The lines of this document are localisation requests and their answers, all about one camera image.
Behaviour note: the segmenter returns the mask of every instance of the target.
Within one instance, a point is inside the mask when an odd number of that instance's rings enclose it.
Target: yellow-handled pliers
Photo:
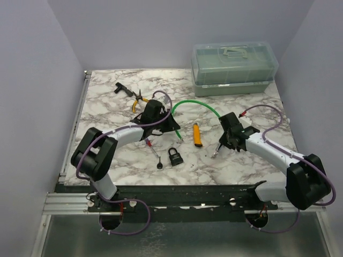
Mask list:
[[[136,113],[136,105],[139,102],[139,100],[142,100],[142,101],[144,101],[146,103],[149,102],[149,100],[142,97],[142,95],[140,93],[140,90],[139,90],[139,94],[138,95],[135,92],[133,92],[133,94],[135,95],[136,100],[135,100],[135,102],[132,105],[132,112],[135,114]]]

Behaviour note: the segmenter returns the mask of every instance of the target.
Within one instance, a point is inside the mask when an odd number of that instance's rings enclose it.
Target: toolbox lid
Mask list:
[[[272,81],[279,66],[267,42],[197,44],[191,64],[196,85]]]

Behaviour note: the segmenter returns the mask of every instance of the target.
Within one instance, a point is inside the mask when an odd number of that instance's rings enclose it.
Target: marble surface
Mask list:
[[[190,70],[108,70],[93,71],[82,109],[76,137],[71,153],[88,128],[100,130],[114,129],[129,122],[135,114],[131,107],[134,97],[125,92],[115,94],[115,83],[121,82],[129,89],[150,99],[155,90],[167,92],[173,103],[195,99],[213,107],[220,115],[231,111],[239,114],[255,104],[270,104],[284,111],[275,83],[269,85],[264,93],[247,95],[228,95],[195,98],[192,90]],[[247,114],[253,126],[264,131],[274,125],[278,115],[268,108],[255,108]],[[175,120],[181,126],[184,143],[180,143],[175,132],[161,137],[150,136],[154,149],[161,155],[163,169],[158,170],[158,159],[144,142],[136,142],[116,150],[109,175],[117,185],[213,185],[213,184],[253,184],[261,180],[278,182],[285,176],[274,166],[260,157],[241,151],[240,153],[222,148],[216,159],[211,159],[222,128],[218,118],[201,105],[181,104],[175,111]],[[203,148],[193,145],[193,124],[200,127]],[[268,133],[277,143],[296,150],[288,122]],[[167,150],[175,147],[184,163],[172,167]],[[84,180],[75,176],[75,168],[68,163],[65,185],[85,185]]]

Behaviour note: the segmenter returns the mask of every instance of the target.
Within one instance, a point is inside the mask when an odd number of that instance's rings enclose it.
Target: black padlock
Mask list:
[[[182,159],[180,153],[174,147],[172,147],[168,150],[168,154],[169,154],[169,159],[170,159],[172,166],[176,166],[178,164],[183,163],[183,159]]]

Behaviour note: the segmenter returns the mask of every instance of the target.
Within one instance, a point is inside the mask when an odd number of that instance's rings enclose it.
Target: purple wall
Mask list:
[[[343,1],[316,0],[281,59],[277,85],[298,149],[321,157],[337,188],[328,207],[343,242]]]
[[[0,3],[1,256],[29,256],[84,72],[45,0]]]
[[[279,58],[314,0],[48,0],[84,69],[190,67],[196,43],[267,40]]]

